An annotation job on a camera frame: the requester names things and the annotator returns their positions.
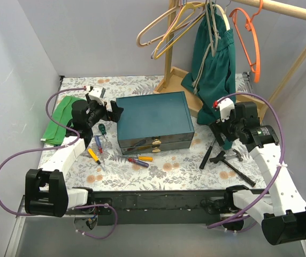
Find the green stubby screwdriver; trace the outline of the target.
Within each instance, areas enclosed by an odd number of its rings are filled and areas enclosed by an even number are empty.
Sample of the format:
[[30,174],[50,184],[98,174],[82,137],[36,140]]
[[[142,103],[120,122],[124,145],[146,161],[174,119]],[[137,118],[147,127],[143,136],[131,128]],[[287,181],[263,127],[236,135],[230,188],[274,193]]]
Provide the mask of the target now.
[[98,125],[98,129],[99,129],[101,135],[102,135],[103,137],[105,137],[105,136],[106,136],[106,128],[105,128],[105,125],[102,124],[102,123],[100,123],[100,124]]

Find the yellow black screwdriver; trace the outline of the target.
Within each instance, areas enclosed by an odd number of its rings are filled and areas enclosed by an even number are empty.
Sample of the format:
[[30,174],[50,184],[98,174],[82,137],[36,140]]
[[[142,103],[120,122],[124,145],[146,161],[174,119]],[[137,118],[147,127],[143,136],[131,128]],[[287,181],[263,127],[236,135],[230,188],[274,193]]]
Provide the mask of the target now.
[[91,149],[88,148],[87,152],[89,153],[89,155],[92,157],[92,159],[102,168],[102,170],[105,171],[105,168],[102,166],[101,161],[99,160],[98,156],[96,155],[96,153]]

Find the teal drawer box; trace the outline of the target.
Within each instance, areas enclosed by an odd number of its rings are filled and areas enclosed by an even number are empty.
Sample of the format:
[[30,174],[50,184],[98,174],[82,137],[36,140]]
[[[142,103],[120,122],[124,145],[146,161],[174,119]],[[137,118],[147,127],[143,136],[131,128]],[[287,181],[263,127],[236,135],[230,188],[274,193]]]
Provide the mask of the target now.
[[121,97],[124,109],[117,123],[117,140],[124,155],[152,153],[152,142],[160,150],[189,148],[194,126],[184,92]]

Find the orange yellow screwdriver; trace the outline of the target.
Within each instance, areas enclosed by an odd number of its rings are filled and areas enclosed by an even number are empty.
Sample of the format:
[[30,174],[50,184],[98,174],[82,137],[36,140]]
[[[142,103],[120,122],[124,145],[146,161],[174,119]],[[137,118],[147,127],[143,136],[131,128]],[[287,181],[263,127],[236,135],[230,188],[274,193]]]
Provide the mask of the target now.
[[150,156],[138,156],[137,157],[138,160],[140,161],[144,161],[144,162],[152,162],[153,158]]

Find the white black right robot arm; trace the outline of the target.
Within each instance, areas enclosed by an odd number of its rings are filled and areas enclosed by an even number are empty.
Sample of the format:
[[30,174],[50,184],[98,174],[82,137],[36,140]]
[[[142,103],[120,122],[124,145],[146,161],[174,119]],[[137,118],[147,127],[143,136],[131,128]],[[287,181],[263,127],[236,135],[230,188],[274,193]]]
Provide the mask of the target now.
[[235,104],[226,98],[213,106],[220,114],[211,125],[216,139],[219,142],[223,142],[222,136],[229,141],[238,139],[246,146],[272,202],[269,205],[244,185],[232,186],[225,192],[225,209],[230,213],[244,210],[262,227],[271,245],[306,240],[306,202],[280,159],[281,147],[274,129],[260,124],[254,102]]

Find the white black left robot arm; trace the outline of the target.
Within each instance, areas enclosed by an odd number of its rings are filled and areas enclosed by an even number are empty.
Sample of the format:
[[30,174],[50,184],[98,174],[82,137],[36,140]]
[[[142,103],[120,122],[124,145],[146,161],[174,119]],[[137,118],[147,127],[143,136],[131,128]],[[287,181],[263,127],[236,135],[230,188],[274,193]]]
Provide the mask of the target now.
[[50,159],[38,169],[30,169],[25,178],[25,211],[31,215],[62,217],[72,208],[84,214],[95,210],[92,190],[78,187],[67,189],[65,176],[89,146],[93,126],[100,120],[118,122],[124,109],[111,101],[111,110],[101,100],[77,100],[72,104],[72,118],[63,143]]

